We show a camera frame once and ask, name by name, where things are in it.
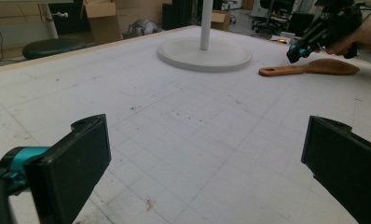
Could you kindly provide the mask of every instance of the round black seat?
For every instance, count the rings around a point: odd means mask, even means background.
[[[75,38],[55,38],[39,40],[26,45],[22,55],[28,60],[44,58],[86,47],[84,41]]]

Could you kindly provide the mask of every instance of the black stool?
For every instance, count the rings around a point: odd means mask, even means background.
[[[39,40],[26,45],[22,55],[28,60],[44,58],[86,47],[84,41],[75,38],[53,38]]]

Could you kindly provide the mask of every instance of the wooden spoon handle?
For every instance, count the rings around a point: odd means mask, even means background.
[[[276,77],[284,75],[295,75],[302,74],[305,72],[305,69],[302,66],[281,66],[281,67],[265,67],[261,68],[258,71],[258,74],[263,77]]]

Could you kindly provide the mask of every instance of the open cardboard box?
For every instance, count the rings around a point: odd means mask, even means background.
[[[122,39],[116,4],[112,0],[84,0],[84,6],[96,45]]]
[[[231,17],[231,12],[213,10],[212,13],[212,29],[228,31],[229,30],[229,20]]]

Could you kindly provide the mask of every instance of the white table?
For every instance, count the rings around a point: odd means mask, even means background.
[[[211,37],[252,52],[248,68],[206,74],[158,59],[168,38],[199,35],[190,27],[0,67],[0,159],[104,113],[113,160],[76,221],[356,223],[300,158],[310,115],[371,142],[371,64],[347,61],[361,68],[349,77],[261,77],[289,64],[288,46],[220,31]],[[19,223],[37,223],[30,193],[11,201]]]

